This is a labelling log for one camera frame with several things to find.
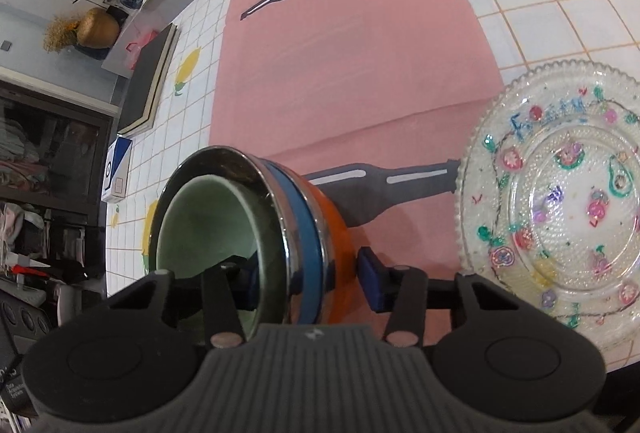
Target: book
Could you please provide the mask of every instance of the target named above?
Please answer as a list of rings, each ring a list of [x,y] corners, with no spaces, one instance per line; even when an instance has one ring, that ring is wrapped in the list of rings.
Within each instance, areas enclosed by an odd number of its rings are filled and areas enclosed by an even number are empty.
[[[162,86],[178,40],[176,29],[174,24],[168,25],[140,49],[118,120],[120,135],[131,137],[153,126]]]

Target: table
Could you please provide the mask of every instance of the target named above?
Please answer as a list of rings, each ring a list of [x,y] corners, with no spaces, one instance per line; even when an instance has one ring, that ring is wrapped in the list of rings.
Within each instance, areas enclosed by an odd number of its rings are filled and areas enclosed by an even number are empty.
[[[415,174],[418,164],[459,159],[488,99],[536,66],[587,59],[640,77],[640,0],[265,1],[193,0],[176,18],[180,39],[154,127],[133,138],[127,197],[108,208],[109,294],[145,274],[148,208],[177,165],[209,143],[302,174],[351,163]],[[363,216],[354,243],[450,277],[453,195],[407,196]],[[350,319],[380,331],[383,319],[358,305]],[[428,340],[446,333],[446,321],[428,318]],[[634,363],[640,340],[604,356],[609,370]]]

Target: pink bag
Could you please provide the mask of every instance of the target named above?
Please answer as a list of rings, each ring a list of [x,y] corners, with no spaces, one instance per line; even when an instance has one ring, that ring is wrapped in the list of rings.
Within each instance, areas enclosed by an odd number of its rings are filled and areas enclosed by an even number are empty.
[[[140,56],[140,50],[142,50],[142,47],[148,44],[148,42],[151,41],[157,35],[158,35],[158,31],[152,30],[151,32],[144,34],[143,36],[139,37],[136,41],[132,41],[127,45],[127,52],[129,52],[129,55],[127,56],[125,64],[129,70],[133,70],[136,67],[136,63],[138,62],[138,58]]]

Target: white box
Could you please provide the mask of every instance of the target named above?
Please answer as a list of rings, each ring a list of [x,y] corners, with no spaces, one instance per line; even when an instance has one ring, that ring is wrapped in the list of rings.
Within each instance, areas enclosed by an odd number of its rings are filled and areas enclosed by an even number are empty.
[[[116,137],[109,146],[102,182],[103,202],[117,202],[126,196],[132,144],[128,138]]]

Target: pink placemat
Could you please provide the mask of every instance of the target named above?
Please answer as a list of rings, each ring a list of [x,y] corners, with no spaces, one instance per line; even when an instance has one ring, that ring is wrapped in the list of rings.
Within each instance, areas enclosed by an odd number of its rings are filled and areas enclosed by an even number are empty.
[[[342,193],[319,187],[348,213],[356,247],[450,278],[456,160],[501,89],[467,0],[232,0],[210,143],[346,176]],[[349,182],[368,182],[364,209]],[[359,292],[348,320],[379,333],[385,322]],[[428,341],[449,326],[443,313],[427,322]]]

